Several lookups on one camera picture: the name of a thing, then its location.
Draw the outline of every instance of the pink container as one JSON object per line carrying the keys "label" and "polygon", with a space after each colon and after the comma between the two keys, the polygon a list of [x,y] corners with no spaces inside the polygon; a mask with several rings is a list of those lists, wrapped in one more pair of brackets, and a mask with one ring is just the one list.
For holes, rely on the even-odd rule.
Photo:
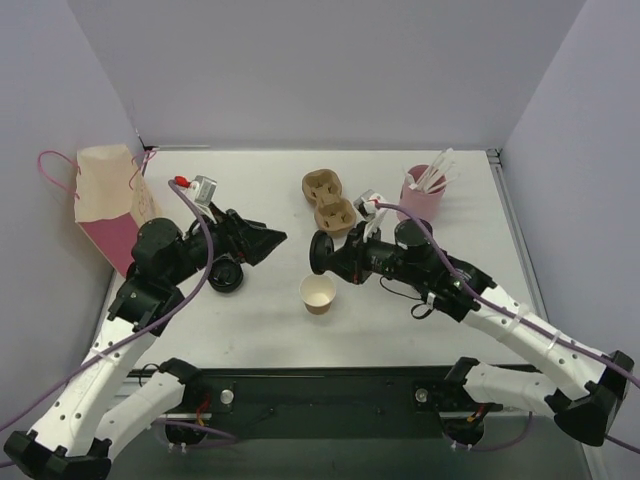
{"label": "pink container", "polygon": [[[409,170],[411,176],[418,180],[420,175],[427,169],[429,165],[416,165],[415,167]],[[446,181],[445,176],[443,175],[438,179],[435,183],[439,185]],[[419,218],[426,220],[427,222],[431,222],[436,215],[438,214],[438,208],[440,207],[440,201],[444,195],[445,190],[447,189],[446,185],[442,187],[440,190],[436,190],[433,193],[424,193],[421,190],[411,190],[409,188],[409,183],[405,179],[402,184],[402,191],[400,192],[400,201],[398,204],[401,207],[408,208],[412,213],[417,215]],[[404,213],[397,212],[398,220],[402,221],[408,218]]]}

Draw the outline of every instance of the white table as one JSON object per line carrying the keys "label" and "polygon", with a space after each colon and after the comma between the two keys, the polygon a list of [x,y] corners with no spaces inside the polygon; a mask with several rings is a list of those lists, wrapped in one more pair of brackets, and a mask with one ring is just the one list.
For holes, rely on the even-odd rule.
{"label": "white table", "polygon": [[[214,200],[246,219],[283,230],[288,240],[262,264],[243,267],[243,286],[224,296],[209,285],[139,360],[160,363],[179,357],[202,368],[347,367],[451,365],[461,356],[488,363],[524,363],[492,338],[440,313],[411,318],[416,302],[382,290],[374,275],[354,286],[332,275],[337,296],[320,317],[306,312],[298,287],[310,273],[308,250],[316,225],[302,177],[318,168],[335,170],[344,196],[353,200],[371,188],[396,202],[402,170],[428,163],[430,151],[160,151],[145,177],[165,216],[183,230],[191,212],[167,186],[175,175],[202,174],[218,182]],[[447,187],[434,235],[450,254],[477,265],[516,299],[531,305],[525,276],[485,152],[456,152],[460,178]],[[394,212],[382,225],[393,241]],[[197,275],[181,285],[188,293]],[[121,285],[118,278],[108,296]],[[410,292],[405,286],[392,287]]]}

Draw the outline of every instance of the pink bag handle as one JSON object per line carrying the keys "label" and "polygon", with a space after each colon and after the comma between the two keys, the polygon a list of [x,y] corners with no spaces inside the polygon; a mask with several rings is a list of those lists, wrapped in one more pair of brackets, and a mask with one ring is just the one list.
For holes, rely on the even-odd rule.
{"label": "pink bag handle", "polygon": [[76,167],[78,169],[78,173],[82,175],[82,172],[80,171],[80,165],[78,165],[78,162],[76,162],[75,160],[71,160],[66,155],[63,155],[60,152],[56,152],[55,150],[45,150],[43,152],[40,152],[40,155],[38,155],[38,171],[44,176],[44,178],[49,180],[54,185],[60,187],[65,192],[72,193],[74,197],[79,199],[80,195],[78,195],[76,192],[71,190],[68,186],[58,182],[55,178],[53,178],[47,172],[44,171],[44,167],[42,166],[42,157],[44,157],[45,155],[57,155],[58,157],[64,158],[67,162],[69,162],[71,165]]}
{"label": "pink bag handle", "polygon": [[[134,179],[134,178],[136,178],[136,175],[138,174],[138,172],[139,172],[140,170],[142,170],[142,169],[147,165],[147,163],[149,163],[149,160],[151,160],[153,157],[155,157],[155,156],[156,156],[156,153],[158,153],[158,151],[157,151],[157,150],[151,150],[150,152],[144,152],[143,154],[141,154],[141,155],[143,155],[145,158],[144,158],[144,160],[142,161],[142,164],[141,164],[141,165],[136,169],[136,171],[134,172],[134,174],[133,174],[133,175],[131,175],[131,178],[129,179],[129,188],[130,188],[131,190],[133,190],[133,187],[131,186],[131,182],[133,181],[133,179]],[[136,155],[135,157],[133,157],[133,158],[131,159],[131,163],[135,162],[135,161],[136,161],[136,158],[138,158],[139,156],[140,156],[140,155]]]}

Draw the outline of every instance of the red cap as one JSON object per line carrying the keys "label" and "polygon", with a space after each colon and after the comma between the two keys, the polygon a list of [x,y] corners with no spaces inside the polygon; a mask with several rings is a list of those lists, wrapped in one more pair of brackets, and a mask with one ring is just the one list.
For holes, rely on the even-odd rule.
{"label": "red cap", "polygon": [[176,182],[176,185],[182,188],[189,188],[189,186],[191,185],[191,182],[189,180],[180,176],[175,177],[174,181]]}

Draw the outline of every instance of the paper bag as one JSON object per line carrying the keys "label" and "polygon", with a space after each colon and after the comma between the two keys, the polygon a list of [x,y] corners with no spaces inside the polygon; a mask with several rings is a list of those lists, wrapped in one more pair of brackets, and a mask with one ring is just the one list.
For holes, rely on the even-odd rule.
{"label": "paper bag", "polygon": [[124,276],[138,228],[160,209],[126,145],[85,148],[77,161],[76,223]]}

